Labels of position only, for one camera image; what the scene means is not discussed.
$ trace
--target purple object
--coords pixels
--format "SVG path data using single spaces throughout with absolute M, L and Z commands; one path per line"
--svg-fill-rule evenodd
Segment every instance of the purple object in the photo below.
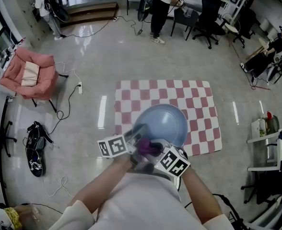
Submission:
M 146 156 L 146 155 L 152 155 L 153 157 L 158 157 L 161 154 L 161 150 L 157 147 L 151 146 L 151 141 L 147 138 L 142 138 L 137 143 L 137 149 L 140 155 Z

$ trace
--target checkered mat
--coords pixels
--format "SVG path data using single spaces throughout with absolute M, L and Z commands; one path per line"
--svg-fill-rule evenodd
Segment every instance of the checkered mat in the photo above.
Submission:
M 156 104 L 171 104 L 186 116 L 188 156 L 222 149 L 221 134 L 212 91 L 207 81 L 123 80 L 117 82 L 116 133 L 132 128 L 138 116 Z

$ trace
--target sneaker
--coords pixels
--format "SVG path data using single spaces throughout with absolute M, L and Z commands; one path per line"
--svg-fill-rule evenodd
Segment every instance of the sneaker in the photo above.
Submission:
M 58 41 L 58 40 L 61 40 L 63 37 L 62 36 L 60 36 L 60 37 L 54 37 L 54 40 L 55 41 Z
M 247 72 L 246 66 L 243 63 L 240 63 L 240 66 L 241 66 L 243 71 Z
M 165 41 L 162 40 L 160 37 L 153 38 L 153 39 L 152 39 L 152 42 L 154 42 L 154 43 L 156 43 L 156 44 L 159 44 L 159 45 L 165 45 Z

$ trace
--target pink armchair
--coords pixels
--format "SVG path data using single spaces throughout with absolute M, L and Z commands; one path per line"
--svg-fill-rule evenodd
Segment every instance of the pink armchair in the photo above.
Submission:
M 21 86 L 26 61 L 40 66 L 37 84 L 33 87 Z M 57 111 L 50 98 L 55 88 L 59 74 L 56 71 L 54 57 L 52 55 L 41 55 L 19 47 L 15 51 L 10 65 L 6 69 L 0 84 L 21 94 L 25 99 L 49 100 L 55 112 Z

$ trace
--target wooden step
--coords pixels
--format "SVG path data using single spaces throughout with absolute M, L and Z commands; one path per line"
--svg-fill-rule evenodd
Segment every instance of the wooden step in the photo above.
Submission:
M 91 13 L 91 12 L 97 12 L 97 11 L 111 11 L 116 10 L 118 8 L 118 5 L 116 2 L 112 3 L 102 3 L 102 4 L 95 4 L 95 5 L 87 5 L 82 6 L 79 8 L 69 9 L 68 13 L 70 16 L 74 16 L 77 14 L 85 14 L 85 13 Z
M 113 10 L 113 11 L 97 11 L 97 12 L 91 12 L 86 14 L 77 14 L 71 16 L 68 22 L 62 23 L 61 27 L 67 25 L 85 23 L 85 22 L 92 22 L 92 21 L 112 20 L 116 12 L 117 12 L 116 10 Z

